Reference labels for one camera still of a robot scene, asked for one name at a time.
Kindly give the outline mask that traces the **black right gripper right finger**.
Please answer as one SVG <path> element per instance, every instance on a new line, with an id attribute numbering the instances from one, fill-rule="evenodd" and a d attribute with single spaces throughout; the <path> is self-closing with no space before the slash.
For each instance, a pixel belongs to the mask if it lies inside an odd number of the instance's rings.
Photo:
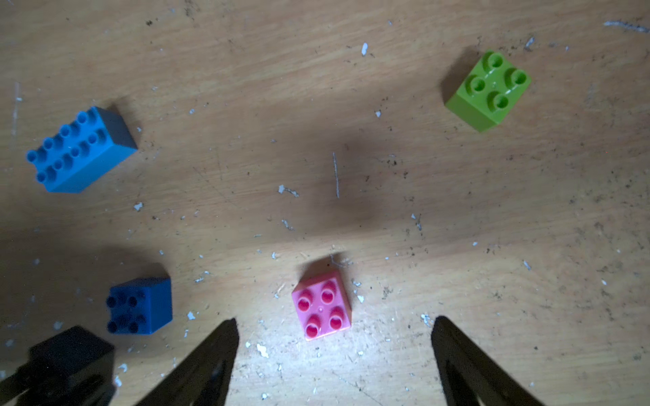
<path id="1" fill-rule="evenodd" d="M 432 345 L 448 405 L 543 406 L 449 318 L 435 319 Z"/>

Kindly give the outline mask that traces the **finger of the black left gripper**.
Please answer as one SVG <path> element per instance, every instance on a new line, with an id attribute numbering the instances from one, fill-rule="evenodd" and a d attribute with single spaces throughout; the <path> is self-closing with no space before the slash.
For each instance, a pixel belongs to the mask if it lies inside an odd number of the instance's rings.
<path id="1" fill-rule="evenodd" d="M 1 405 L 109 405 L 114 385 L 102 376 L 74 377 L 23 365 L 1 382 Z"/>

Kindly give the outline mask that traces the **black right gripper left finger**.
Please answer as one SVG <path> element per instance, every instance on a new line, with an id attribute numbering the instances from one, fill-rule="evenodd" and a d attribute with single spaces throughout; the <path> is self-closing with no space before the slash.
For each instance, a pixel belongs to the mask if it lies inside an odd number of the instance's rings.
<path id="1" fill-rule="evenodd" d="M 224 405 L 239 343 L 236 320 L 222 322 L 138 404 Z"/>

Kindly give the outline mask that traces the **pink lego brick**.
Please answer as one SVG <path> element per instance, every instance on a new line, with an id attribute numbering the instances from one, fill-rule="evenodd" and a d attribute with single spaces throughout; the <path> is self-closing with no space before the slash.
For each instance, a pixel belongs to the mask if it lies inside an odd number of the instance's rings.
<path id="1" fill-rule="evenodd" d="M 337 269 L 300 282 L 292 299 L 307 341 L 351 328 L 350 303 Z"/>

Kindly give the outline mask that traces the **light blue lego plate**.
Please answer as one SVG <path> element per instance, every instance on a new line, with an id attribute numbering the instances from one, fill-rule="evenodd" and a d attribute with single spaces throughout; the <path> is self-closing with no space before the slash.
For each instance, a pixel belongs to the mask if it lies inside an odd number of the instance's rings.
<path id="1" fill-rule="evenodd" d="M 137 151 L 123 118 L 92 107 L 26 154 L 50 193 L 80 193 Z"/>

